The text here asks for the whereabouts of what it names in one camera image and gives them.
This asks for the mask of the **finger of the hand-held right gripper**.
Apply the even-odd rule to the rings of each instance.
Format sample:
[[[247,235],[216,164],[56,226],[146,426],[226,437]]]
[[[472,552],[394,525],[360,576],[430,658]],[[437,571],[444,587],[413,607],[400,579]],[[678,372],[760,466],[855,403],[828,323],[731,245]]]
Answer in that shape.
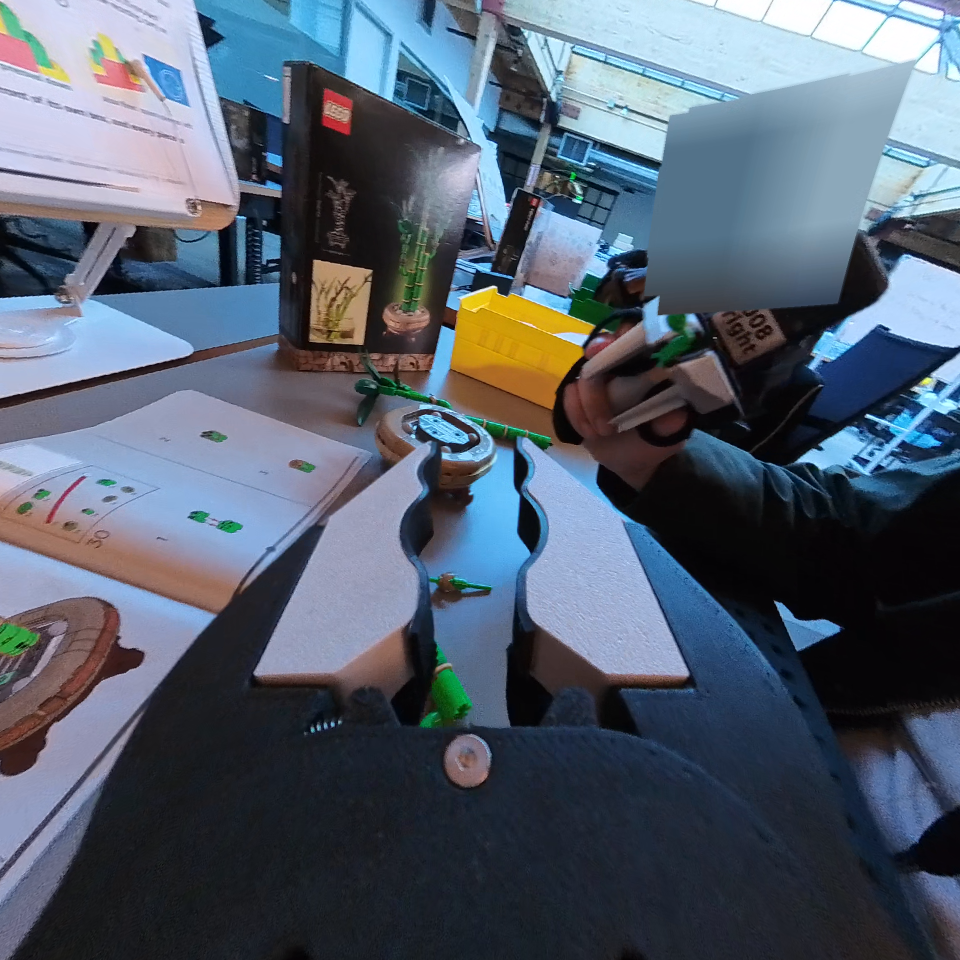
[[[687,315],[661,315],[661,300],[659,296],[648,301],[643,307],[643,322],[640,327],[644,333],[644,343],[668,343],[678,338],[687,338],[694,343],[707,342],[704,325],[700,316]]]
[[[733,412],[734,419],[743,415],[736,384],[715,352],[696,352],[682,358],[669,368],[668,379],[699,416],[720,412]]]

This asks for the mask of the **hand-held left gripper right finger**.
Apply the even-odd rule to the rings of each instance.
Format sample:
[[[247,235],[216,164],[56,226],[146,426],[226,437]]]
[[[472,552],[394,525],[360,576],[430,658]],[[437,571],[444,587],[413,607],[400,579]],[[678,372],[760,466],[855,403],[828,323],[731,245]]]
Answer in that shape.
[[[516,442],[530,551],[508,648],[510,725],[535,726],[567,688],[685,688],[691,671],[630,534],[639,531],[528,439]]]

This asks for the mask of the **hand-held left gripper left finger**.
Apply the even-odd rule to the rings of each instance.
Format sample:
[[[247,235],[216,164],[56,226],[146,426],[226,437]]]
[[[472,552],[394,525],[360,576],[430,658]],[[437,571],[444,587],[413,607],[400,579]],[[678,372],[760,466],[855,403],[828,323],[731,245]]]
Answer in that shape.
[[[328,518],[255,669],[260,685],[325,688],[339,706],[378,688],[403,723],[419,724],[437,668],[420,554],[439,475],[430,442]]]

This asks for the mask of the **small green hooked piece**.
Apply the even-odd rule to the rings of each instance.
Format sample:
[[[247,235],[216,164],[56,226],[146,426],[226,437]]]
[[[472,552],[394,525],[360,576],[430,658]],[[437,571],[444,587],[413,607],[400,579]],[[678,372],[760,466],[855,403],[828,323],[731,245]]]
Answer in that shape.
[[[666,317],[671,336],[652,355],[655,366],[667,368],[679,363],[701,342],[702,328],[696,316],[670,315]]]

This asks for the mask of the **green bamboo stalk model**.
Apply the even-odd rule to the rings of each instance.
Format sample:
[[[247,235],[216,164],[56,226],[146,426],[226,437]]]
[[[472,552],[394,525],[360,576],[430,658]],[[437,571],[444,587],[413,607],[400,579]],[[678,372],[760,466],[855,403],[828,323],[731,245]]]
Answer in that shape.
[[[420,728],[450,728],[462,726],[471,715],[474,703],[440,646],[436,645],[436,666]]]

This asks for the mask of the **yellow plastic bin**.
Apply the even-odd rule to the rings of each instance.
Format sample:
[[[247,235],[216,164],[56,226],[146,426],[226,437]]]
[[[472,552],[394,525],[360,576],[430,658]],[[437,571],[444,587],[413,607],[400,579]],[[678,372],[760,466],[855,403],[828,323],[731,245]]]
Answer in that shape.
[[[451,370],[552,410],[592,325],[495,287],[460,302]]]

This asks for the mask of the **person's right forearm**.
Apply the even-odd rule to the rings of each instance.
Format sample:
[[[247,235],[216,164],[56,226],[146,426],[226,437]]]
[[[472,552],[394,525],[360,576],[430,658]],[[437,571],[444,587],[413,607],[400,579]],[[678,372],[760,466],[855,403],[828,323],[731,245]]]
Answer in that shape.
[[[836,624],[800,653],[828,714],[958,707],[958,452],[867,476],[696,431],[643,485],[607,464],[597,485],[691,570]]]

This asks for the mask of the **person's right hand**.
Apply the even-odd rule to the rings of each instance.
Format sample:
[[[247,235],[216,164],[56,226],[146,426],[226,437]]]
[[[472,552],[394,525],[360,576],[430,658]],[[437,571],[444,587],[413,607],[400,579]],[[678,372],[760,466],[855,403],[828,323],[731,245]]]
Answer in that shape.
[[[586,347],[584,357],[594,358],[628,334],[636,324],[623,322],[616,332],[605,332]],[[618,431],[606,382],[598,378],[579,376],[565,388],[562,397],[564,413],[571,427],[581,436],[582,447],[595,462],[615,474],[634,490],[643,490],[658,468],[683,450],[684,442],[658,447],[642,438],[636,429]],[[653,434],[669,438],[688,427],[688,412],[668,412],[647,424]]]

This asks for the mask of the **green plastic bin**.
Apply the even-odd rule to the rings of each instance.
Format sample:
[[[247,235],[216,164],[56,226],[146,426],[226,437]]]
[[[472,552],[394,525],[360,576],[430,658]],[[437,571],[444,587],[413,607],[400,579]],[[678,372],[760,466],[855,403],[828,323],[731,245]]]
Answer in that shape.
[[[568,314],[594,326],[611,317],[618,309],[620,287],[618,279],[587,274],[580,287],[571,286]]]

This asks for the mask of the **navy chair back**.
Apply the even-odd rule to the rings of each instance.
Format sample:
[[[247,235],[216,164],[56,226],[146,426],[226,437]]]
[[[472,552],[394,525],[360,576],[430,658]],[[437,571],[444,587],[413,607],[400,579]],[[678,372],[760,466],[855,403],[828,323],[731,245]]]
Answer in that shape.
[[[823,387],[808,421],[829,436],[954,360],[958,347],[927,344],[878,326],[820,368]]]

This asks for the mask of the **small black toy box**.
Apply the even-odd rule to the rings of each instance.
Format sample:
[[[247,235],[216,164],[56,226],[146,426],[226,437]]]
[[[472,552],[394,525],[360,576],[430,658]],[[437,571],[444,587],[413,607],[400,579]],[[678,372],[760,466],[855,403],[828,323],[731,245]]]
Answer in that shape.
[[[573,216],[568,198],[541,197],[517,189],[492,264],[509,277],[504,292],[523,294],[527,287],[568,296],[579,287],[602,242],[603,229]]]

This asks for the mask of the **tan round pot base model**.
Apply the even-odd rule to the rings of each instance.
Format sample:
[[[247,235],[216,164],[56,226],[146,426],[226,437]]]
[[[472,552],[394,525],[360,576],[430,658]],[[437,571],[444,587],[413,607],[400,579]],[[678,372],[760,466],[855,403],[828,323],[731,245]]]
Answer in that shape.
[[[442,491],[468,490],[493,470],[498,447],[486,428],[437,404],[407,405],[391,411],[376,427],[381,458],[397,464],[431,444],[440,450]]]

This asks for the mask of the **open instruction booklet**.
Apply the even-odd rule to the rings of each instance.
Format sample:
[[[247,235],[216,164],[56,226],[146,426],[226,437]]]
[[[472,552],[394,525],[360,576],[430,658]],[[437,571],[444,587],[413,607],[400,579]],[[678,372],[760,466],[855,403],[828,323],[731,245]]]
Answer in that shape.
[[[3,885],[96,789],[212,620],[367,460],[191,391],[3,444]]]

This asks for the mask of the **green sprig with leaves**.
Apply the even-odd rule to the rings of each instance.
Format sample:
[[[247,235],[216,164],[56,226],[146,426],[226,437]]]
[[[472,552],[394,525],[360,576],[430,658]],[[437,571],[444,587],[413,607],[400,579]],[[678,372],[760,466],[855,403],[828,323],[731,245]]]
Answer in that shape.
[[[381,397],[394,397],[420,404],[432,405],[435,407],[439,407],[443,412],[455,413],[463,420],[485,429],[496,440],[517,440],[526,438],[542,451],[548,451],[554,446],[552,439],[548,436],[538,435],[509,424],[501,424],[479,416],[466,415],[461,412],[456,412],[448,402],[434,395],[420,392],[403,383],[400,380],[400,367],[398,365],[396,365],[394,371],[395,378],[391,379],[389,376],[384,376],[374,368],[373,360],[366,352],[362,352],[360,357],[363,367],[366,370],[368,376],[360,379],[355,384],[355,391],[364,397],[364,400],[362,400],[356,412],[356,421],[359,427],[363,427],[367,422]]]

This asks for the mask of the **printed instruction sheet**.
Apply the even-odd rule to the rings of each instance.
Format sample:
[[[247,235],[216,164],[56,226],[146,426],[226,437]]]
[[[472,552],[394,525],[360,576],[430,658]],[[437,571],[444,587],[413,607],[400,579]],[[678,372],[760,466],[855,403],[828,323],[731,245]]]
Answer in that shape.
[[[188,223],[238,182],[190,2],[2,4],[3,203]]]

